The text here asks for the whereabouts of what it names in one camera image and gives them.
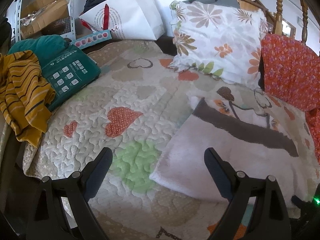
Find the mustard striped sweater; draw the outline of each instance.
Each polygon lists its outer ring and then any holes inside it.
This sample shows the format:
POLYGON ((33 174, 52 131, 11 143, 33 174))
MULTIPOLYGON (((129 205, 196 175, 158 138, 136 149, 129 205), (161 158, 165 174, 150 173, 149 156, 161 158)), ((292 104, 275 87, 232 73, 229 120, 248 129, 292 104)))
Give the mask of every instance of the mustard striped sweater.
POLYGON ((45 104, 55 91, 41 76, 38 58, 31 51, 0 54, 0 110, 18 141, 37 146, 51 116, 45 104))

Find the metal shelving unit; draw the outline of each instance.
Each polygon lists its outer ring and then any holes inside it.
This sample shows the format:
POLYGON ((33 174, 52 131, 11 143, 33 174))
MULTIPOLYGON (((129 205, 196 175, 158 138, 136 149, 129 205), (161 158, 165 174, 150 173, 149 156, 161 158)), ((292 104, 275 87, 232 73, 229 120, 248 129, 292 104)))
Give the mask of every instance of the metal shelving unit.
MULTIPOLYGON (((71 31, 61 35, 63 38, 69 38, 72 41, 74 41, 76 39, 74 1, 75 0, 70 0, 70 2, 68 4, 69 15, 70 15, 70 30, 71 31)), ((16 6, 16 13, 15 13, 15 23, 14 23, 16 42, 21 40, 21 33, 20 33, 21 5, 22 5, 22 0, 18 0, 17 6, 16 6)))

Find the white paper bag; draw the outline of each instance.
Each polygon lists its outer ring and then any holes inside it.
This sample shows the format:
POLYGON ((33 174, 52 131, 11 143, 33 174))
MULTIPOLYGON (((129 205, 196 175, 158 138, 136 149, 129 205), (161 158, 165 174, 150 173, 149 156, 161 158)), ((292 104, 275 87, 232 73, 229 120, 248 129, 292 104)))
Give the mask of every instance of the white paper bag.
POLYGON ((101 31, 105 4, 109 6, 108 29, 112 38, 155 41, 164 34, 164 25, 154 0, 106 0, 79 18, 96 31, 101 31))

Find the red ribbon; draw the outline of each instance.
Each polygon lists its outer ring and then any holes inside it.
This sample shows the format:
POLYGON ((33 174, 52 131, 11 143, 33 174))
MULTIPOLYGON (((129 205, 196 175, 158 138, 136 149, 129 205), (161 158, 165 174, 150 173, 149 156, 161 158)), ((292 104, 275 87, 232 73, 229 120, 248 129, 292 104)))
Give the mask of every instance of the red ribbon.
POLYGON ((109 28, 109 6, 106 4, 104 6, 104 16, 103 16, 103 30, 109 28))

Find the floral pillowcase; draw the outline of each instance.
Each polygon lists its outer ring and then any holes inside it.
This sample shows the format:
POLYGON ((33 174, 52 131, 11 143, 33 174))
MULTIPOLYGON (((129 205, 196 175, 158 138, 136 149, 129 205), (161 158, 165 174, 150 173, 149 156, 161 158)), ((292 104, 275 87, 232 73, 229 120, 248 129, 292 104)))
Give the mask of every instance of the floral pillowcase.
POLYGON ((227 83, 258 88, 261 44, 267 21, 261 10, 173 2, 171 22, 178 55, 170 67, 197 68, 227 83))

